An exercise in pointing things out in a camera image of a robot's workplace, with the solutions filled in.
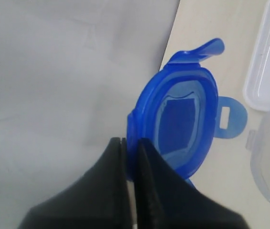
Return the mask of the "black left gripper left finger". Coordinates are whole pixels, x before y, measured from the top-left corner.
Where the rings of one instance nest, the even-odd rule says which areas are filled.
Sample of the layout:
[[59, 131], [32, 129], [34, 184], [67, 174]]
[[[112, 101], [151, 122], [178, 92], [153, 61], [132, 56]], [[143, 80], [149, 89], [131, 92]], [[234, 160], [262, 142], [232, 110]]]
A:
[[99, 160], [74, 184], [31, 208], [21, 229], [131, 229], [126, 139], [110, 139]]

